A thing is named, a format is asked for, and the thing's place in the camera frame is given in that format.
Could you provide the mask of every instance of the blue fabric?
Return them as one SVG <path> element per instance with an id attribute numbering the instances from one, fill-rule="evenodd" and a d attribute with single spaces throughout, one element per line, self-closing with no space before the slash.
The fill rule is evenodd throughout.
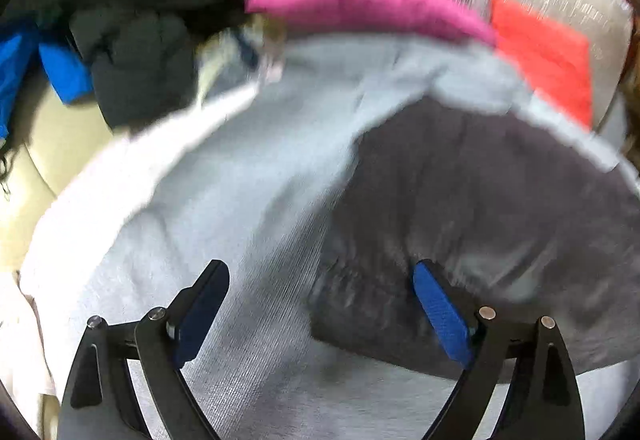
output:
<path id="1" fill-rule="evenodd" d="M 240 51 L 240 58 L 242 59 L 242 62 L 249 68 L 249 70 L 253 71 L 257 69 L 260 57 L 251 43 L 249 43 L 245 38 L 242 30 L 238 27 L 232 27 L 231 34 L 236 39 L 236 43 L 238 43 L 238 50 Z"/>
<path id="2" fill-rule="evenodd" d="M 43 38 L 33 22 L 3 27 L 0 30 L 0 139 L 9 134 L 15 97 L 36 49 L 63 103 L 70 103 L 93 89 L 89 70 L 71 48 L 52 38 Z"/>
<path id="3" fill-rule="evenodd" d="M 467 367 L 473 359 L 469 328 L 422 262 L 414 268 L 414 290 L 449 359 Z"/>
<path id="4" fill-rule="evenodd" d="M 0 139 L 9 134 L 15 96 L 37 47 L 38 31 L 31 24 L 6 27 L 0 33 Z"/>
<path id="5" fill-rule="evenodd" d="M 89 69 L 68 45 L 45 39 L 38 45 L 38 51 L 42 67 L 64 104 L 94 89 Z"/>

